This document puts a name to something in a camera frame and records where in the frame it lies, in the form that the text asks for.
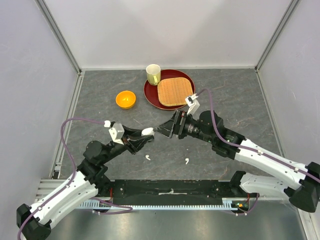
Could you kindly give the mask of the white earbud charging case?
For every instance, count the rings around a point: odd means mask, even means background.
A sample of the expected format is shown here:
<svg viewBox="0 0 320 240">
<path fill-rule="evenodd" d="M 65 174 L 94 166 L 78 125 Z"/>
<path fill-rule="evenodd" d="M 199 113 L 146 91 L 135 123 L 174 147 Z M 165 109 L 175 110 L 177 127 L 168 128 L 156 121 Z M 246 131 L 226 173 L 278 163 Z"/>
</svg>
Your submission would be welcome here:
<svg viewBox="0 0 320 240">
<path fill-rule="evenodd" d="M 141 136 L 153 136 L 155 134 L 153 127 L 145 128 L 141 131 Z"/>
</svg>

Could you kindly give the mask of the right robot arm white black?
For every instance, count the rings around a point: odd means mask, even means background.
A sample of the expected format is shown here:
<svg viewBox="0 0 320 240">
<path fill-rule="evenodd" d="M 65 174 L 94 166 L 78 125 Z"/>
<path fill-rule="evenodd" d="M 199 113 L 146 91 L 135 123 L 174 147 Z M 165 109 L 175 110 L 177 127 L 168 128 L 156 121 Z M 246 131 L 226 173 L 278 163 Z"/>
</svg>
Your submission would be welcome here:
<svg viewBox="0 0 320 240">
<path fill-rule="evenodd" d="M 237 171 L 229 184 L 235 197 L 244 193 L 287 196 L 289 202 L 300 210 L 314 213 L 320 200 L 320 165 L 308 165 L 284 158 L 268 151 L 245 136 L 224 126 L 224 121 L 214 111 L 204 111 L 195 120 L 185 111 L 177 110 L 173 116 L 157 126 L 155 132 L 172 138 L 187 136 L 211 144 L 219 156 L 251 165 L 270 175 L 257 180 L 253 175 Z"/>
</svg>

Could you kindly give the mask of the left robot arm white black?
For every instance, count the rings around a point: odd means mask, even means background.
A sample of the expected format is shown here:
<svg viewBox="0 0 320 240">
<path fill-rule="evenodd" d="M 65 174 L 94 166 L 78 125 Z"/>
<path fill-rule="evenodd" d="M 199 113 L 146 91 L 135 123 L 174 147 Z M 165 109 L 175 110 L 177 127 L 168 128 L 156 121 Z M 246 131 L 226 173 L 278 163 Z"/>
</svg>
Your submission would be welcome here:
<svg viewBox="0 0 320 240">
<path fill-rule="evenodd" d="M 73 173 L 60 186 L 32 205 L 22 204 L 16 210 L 17 238 L 45 240 L 52 229 L 83 202 L 110 191 L 110 180 L 105 175 L 106 163 L 125 151 L 136 154 L 154 139 L 153 128 L 131 129 L 120 123 L 109 128 L 111 141 L 97 140 L 86 146 L 84 159 L 73 168 Z"/>
</svg>

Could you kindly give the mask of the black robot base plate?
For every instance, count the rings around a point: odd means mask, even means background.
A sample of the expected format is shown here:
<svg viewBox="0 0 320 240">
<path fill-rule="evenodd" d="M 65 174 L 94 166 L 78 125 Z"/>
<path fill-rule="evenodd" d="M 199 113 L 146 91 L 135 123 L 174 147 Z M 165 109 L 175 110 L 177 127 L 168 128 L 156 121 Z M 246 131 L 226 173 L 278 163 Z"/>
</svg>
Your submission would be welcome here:
<svg viewBox="0 0 320 240">
<path fill-rule="evenodd" d="M 223 198 L 246 199 L 248 194 L 229 181 L 116 179 L 97 196 L 123 206 L 199 206 L 221 205 Z"/>
</svg>

